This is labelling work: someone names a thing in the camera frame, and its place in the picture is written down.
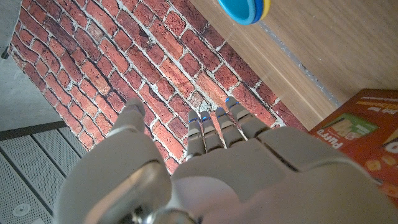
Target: gray robotic hand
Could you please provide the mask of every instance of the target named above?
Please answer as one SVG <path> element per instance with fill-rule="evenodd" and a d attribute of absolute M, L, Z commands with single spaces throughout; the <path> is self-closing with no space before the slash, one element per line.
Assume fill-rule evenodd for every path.
<path fill-rule="evenodd" d="M 131 100 L 68 176 L 57 223 L 398 223 L 358 164 L 293 128 L 269 129 L 233 97 L 188 115 L 186 162 L 169 176 Z"/>

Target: red brick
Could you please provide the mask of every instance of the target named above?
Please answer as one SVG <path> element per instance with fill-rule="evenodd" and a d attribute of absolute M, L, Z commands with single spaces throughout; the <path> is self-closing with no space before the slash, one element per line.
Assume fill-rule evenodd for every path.
<path fill-rule="evenodd" d="M 168 100 L 171 95 L 174 93 L 174 88 L 170 85 L 169 81 L 165 78 L 161 78 L 157 83 L 157 91 Z"/>
<path fill-rule="evenodd" d="M 157 65 L 160 64 L 164 58 L 163 50 L 157 44 L 148 47 L 146 52 L 150 59 Z"/>
<path fill-rule="evenodd" d="M 37 86 L 37 88 L 43 92 L 45 88 L 45 83 L 43 79 L 40 78 L 39 74 L 36 72 L 35 67 L 32 64 L 26 63 L 24 72 L 29 78 L 32 80 L 33 83 Z"/>
<path fill-rule="evenodd" d="M 182 35 L 182 40 L 191 49 L 193 54 L 207 67 L 209 70 L 214 70 L 220 60 L 218 57 L 210 51 L 208 47 L 192 32 L 192 30 L 187 30 L 184 35 Z"/>
<path fill-rule="evenodd" d="M 119 6 L 116 0 L 102 0 L 101 3 L 113 17 L 118 14 Z"/>
<path fill-rule="evenodd" d="M 107 134 L 112 128 L 112 124 L 106 120 L 103 114 L 99 114 L 97 116 L 97 118 L 95 119 L 95 123 L 98 125 L 103 134 Z"/>
<path fill-rule="evenodd" d="M 175 11 L 172 11 L 167 15 L 165 23 L 177 36 L 179 36 L 182 33 L 186 25 L 186 23 L 181 19 L 181 17 Z"/>
<path fill-rule="evenodd" d="M 222 65 L 214 75 L 226 90 L 238 82 L 236 76 L 226 65 Z"/>
<path fill-rule="evenodd" d="M 44 92 L 44 97 L 47 99 L 47 101 L 52 105 L 55 106 L 58 103 L 57 97 L 50 91 L 46 90 Z"/>
<path fill-rule="evenodd" d="M 182 45 L 174 38 L 172 33 L 166 30 L 160 20 L 156 19 L 149 30 L 174 58 L 179 59 L 181 57 Z"/>
<path fill-rule="evenodd" d="M 195 89 L 186 76 L 169 59 L 165 60 L 160 68 L 163 73 L 178 88 L 181 94 L 188 98 L 189 94 Z"/>
<path fill-rule="evenodd" d="M 83 118 L 83 125 L 85 126 L 86 130 L 93 135 L 95 144 L 100 143 L 100 141 L 104 139 L 101 131 L 98 129 L 97 126 L 95 126 L 93 120 L 89 116 L 85 116 Z"/>
<path fill-rule="evenodd" d="M 148 85 L 144 85 L 139 91 L 141 96 L 145 99 L 147 104 L 154 110 L 156 114 L 159 115 L 160 120 L 163 123 L 167 123 L 173 117 L 169 109 L 166 107 L 165 102 L 163 102 L 156 93 L 149 88 Z"/>
<path fill-rule="evenodd" d="M 90 116 L 94 116 L 98 109 L 97 107 L 85 96 L 84 94 L 81 93 L 81 91 L 74 86 L 71 90 L 70 93 L 74 97 L 74 99 L 79 103 L 81 108 L 86 111 Z"/>
<path fill-rule="evenodd" d="M 113 35 L 117 25 L 112 21 L 112 19 L 104 12 L 96 3 L 92 0 L 88 0 L 86 11 L 91 14 L 108 32 L 109 35 Z"/>
<path fill-rule="evenodd" d="M 51 37 L 49 40 L 49 47 L 50 50 L 58 57 L 61 57 L 65 52 L 65 49 L 62 47 L 62 45 L 53 37 Z"/>
<path fill-rule="evenodd" d="M 184 57 L 181 58 L 180 63 L 184 70 L 188 72 L 191 77 L 198 73 L 200 69 L 198 61 L 190 53 L 184 55 Z"/>
<path fill-rule="evenodd" d="M 101 52 L 97 49 L 97 46 L 84 30 L 78 28 L 75 34 L 75 39 L 91 59 L 96 61 L 98 60 L 101 56 Z"/>
<path fill-rule="evenodd" d="M 272 115 L 243 84 L 240 84 L 238 87 L 236 87 L 232 91 L 232 94 L 248 111 L 256 115 L 266 125 L 271 126 L 274 124 L 275 119 L 272 117 Z"/>
<path fill-rule="evenodd" d="M 80 80 L 83 78 L 83 75 L 81 74 L 79 68 L 75 65 L 72 58 L 68 54 L 64 54 L 62 56 L 61 63 L 64 69 L 69 73 L 70 77 L 75 82 L 77 83 L 80 82 Z"/>
<path fill-rule="evenodd" d="M 26 44 L 26 45 L 30 45 L 30 43 L 32 42 L 33 36 L 28 33 L 26 30 L 22 29 L 19 32 L 19 38 L 21 38 L 21 41 Z"/>
<path fill-rule="evenodd" d="M 126 51 L 130 46 L 132 41 L 130 38 L 126 35 L 126 33 L 123 30 L 119 30 L 119 32 L 114 36 L 114 41 L 116 44 L 122 49 L 123 51 Z"/>
<path fill-rule="evenodd" d="M 171 152 L 177 159 L 182 157 L 182 145 L 174 138 L 172 133 L 167 130 L 163 124 L 157 121 L 152 130 L 159 140 L 166 145 L 166 147 L 169 149 L 169 152 Z"/>
<path fill-rule="evenodd" d="M 58 114 L 61 115 L 64 122 L 66 122 L 66 124 L 69 126 L 69 128 L 75 133 L 75 135 L 77 135 L 81 131 L 81 125 L 79 121 L 69 113 L 68 108 L 61 104 L 58 104 L 56 110 Z"/>
<path fill-rule="evenodd" d="M 108 85 L 108 82 L 102 76 L 100 71 L 98 71 L 91 62 L 86 61 L 83 66 L 81 66 L 81 70 L 93 82 L 94 86 L 97 87 L 100 93 L 103 95 L 107 95 L 109 93 L 111 87 Z"/>
<path fill-rule="evenodd" d="M 150 22 L 152 22 L 152 19 L 154 18 L 154 14 L 143 3 L 138 4 L 136 10 L 134 10 L 134 15 L 146 27 L 150 25 Z"/>
<path fill-rule="evenodd" d="M 113 88 L 120 93 L 120 95 L 127 101 L 131 98 L 138 98 L 137 93 L 120 77 L 117 72 L 112 73 L 109 82 Z"/>
<path fill-rule="evenodd" d="M 197 84 L 200 88 L 217 104 L 217 106 L 224 106 L 226 94 L 215 84 L 208 75 L 201 72 L 198 75 Z"/>
<path fill-rule="evenodd" d="M 107 55 L 109 59 L 111 59 L 111 61 L 117 66 L 121 73 L 126 72 L 127 68 L 129 67 L 129 63 L 108 39 L 102 40 L 100 48 L 104 54 Z"/>
<path fill-rule="evenodd" d="M 45 78 L 45 82 L 47 82 L 47 85 L 54 91 L 54 93 L 60 99 L 63 105 L 67 105 L 70 102 L 70 96 L 58 84 L 57 80 L 52 74 L 47 75 L 47 77 Z"/>
<path fill-rule="evenodd" d="M 94 99 L 94 96 L 97 93 L 97 90 L 93 87 L 93 85 L 85 79 L 81 81 L 80 89 L 83 90 L 86 93 L 86 96 L 91 99 Z"/>
<path fill-rule="evenodd" d="M 143 76 L 145 76 L 152 84 L 160 79 L 159 71 L 151 64 L 147 57 L 136 47 L 133 46 L 127 51 L 127 55 L 132 60 L 134 65 L 139 69 Z"/>
<path fill-rule="evenodd" d="M 82 27 L 87 25 L 85 13 L 71 0 L 58 0 L 64 10 Z"/>
<path fill-rule="evenodd" d="M 54 73 L 57 73 L 60 70 L 60 63 L 46 45 L 41 43 L 39 40 L 35 40 L 32 49 L 39 53 L 43 61 L 51 68 Z"/>
<path fill-rule="evenodd" d="M 189 0 L 171 0 L 174 7 L 181 12 L 187 21 L 201 33 L 207 24 L 207 20 L 202 14 L 193 6 Z"/>
<path fill-rule="evenodd" d="M 12 35 L 12 40 L 11 43 L 14 45 L 14 47 L 18 50 L 20 55 L 22 56 L 23 59 L 28 60 L 32 63 L 35 63 L 39 55 L 37 55 L 36 52 L 33 50 L 27 48 L 18 38 L 18 36 L 14 33 Z"/>
<path fill-rule="evenodd" d="M 84 112 L 83 110 L 76 104 L 76 103 L 72 103 L 69 107 L 69 111 L 71 112 L 71 114 L 73 114 L 75 116 L 75 118 L 77 118 L 78 120 L 81 120 Z"/>
<path fill-rule="evenodd" d="M 66 88 L 70 83 L 70 78 L 68 74 L 62 69 L 60 73 L 57 75 L 58 81 L 61 83 L 61 86 Z"/>
<path fill-rule="evenodd" d="M 118 114 L 112 109 L 112 107 L 105 101 L 101 95 L 95 97 L 95 102 L 97 103 L 100 110 L 105 114 L 105 116 L 114 123 L 118 118 Z"/>
<path fill-rule="evenodd" d="M 185 125 L 178 118 L 174 118 L 173 120 L 170 121 L 169 128 L 180 139 L 182 139 L 188 133 L 188 128 L 185 127 Z"/>
<path fill-rule="evenodd" d="M 95 41 L 97 41 L 97 43 L 101 42 L 101 39 L 104 37 L 104 32 L 102 32 L 102 30 L 93 21 L 88 25 L 87 32 Z"/>
<path fill-rule="evenodd" d="M 116 112 L 120 112 L 124 106 L 124 103 L 122 99 L 120 99 L 119 95 L 115 92 L 111 92 L 108 97 L 107 97 L 108 102 L 111 104 L 113 109 L 116 110 Z"/>
<path fill-rule="evenodd" d="M 148 35 L 139 27 L 137 22 L 124 11 L 118 15 L 117 21 L 125 28 L 130 37 L 141 47 L 148 45 Z"/>
<path fill-rule="evenodd" d="M 220 50 L 223 58 L 235 69 L 236 73 L 246 82 L 250 87 L 260 80 L 253 70 L 247 65 L 244 60 L 235 52 L 229 44 L 225 44 Z"/>
<path fill-rule="evenodd" d="M 42 59 L 39 59 L 39 61 L 36 64 L 36 70 L 41 77 L 44 77 L 45 74 L 48 72 L 49 68 L 47 68 Z"/>
<path fill-rule="evenodd" d="M 126 72 L 126 74 L 124 74 L 124 77 L 126 77 L 127 81 L 135 90 L 138 90 L 138 88 L 141 86 L 141 77 L 136 71 L 134 71 L 134 69 Z"/>

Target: robot finger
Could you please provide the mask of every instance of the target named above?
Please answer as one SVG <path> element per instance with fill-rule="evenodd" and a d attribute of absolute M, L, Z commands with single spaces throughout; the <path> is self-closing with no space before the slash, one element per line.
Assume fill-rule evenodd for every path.
<path fill-rule="evenodd" d="M 210 152 L 214 149 L 224 148 L 224 145 L 218 136 L 217 130 L 214 127 L 213 121 L 210 118 L 209 112 L 202 111 L 200 116 L 203 126 L 203 137 L 205 138 L 206 152 Z"/>
<path fill-rule="evenodd" d="M 242 127 L 243 134 L 248 138 L 255 138 L 270 128 L 260 119 L 256 118 L 232 96 L 225 100 L 227 108 L 232 113 L 235 121 Z"/>
<path fill-rule="evenodd" d="M 200 118 L 198 114 L 191 110 L 188 114 L 188 140 L 187 140 L 187 158 L 186 161 L 194 156 L 200 156 L 205 151 L 205 143 L 200 127 Z"/>
<path fill-rule="evenodd" d="M 231 147 L 234 143 L 244 141 L 242 134 L 230 120 L 226 111 L 219 107 L 216 110 L 218 124 L 220 124 L 226 147 Z"/>

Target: blue lid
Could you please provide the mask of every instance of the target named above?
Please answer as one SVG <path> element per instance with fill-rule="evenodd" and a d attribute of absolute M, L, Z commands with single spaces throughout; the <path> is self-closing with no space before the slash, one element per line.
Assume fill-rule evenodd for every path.
<path fill-rule="evenodd" d="M 242 25 L 249 25 L 256 16 L 255 0 L 218 0 L 224 11 L 231 16 L 233 20 Z"/>

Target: metal grate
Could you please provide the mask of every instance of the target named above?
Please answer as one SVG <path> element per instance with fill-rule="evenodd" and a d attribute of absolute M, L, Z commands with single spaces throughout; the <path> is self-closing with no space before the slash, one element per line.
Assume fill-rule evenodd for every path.
<path fill-rule="evenodd" d="M 0 220 L 2 224 L 32 223 L 36 219 L 43 219 L 51 224 L 52 217 L 40 204 L 28 186 L 14 171 L 7 160 L 0 154 Z M 30 211 L 21 217 L 13 215 L 14 208 L 22 203 L 30 205 Z"/>
<path fill-rule="evenodd" d="M 80 160 L 76 152 L 57 130 L 33 134 L 52 160 L 61 168 L 65 175 L 69 175 L 73 167 Z"/>

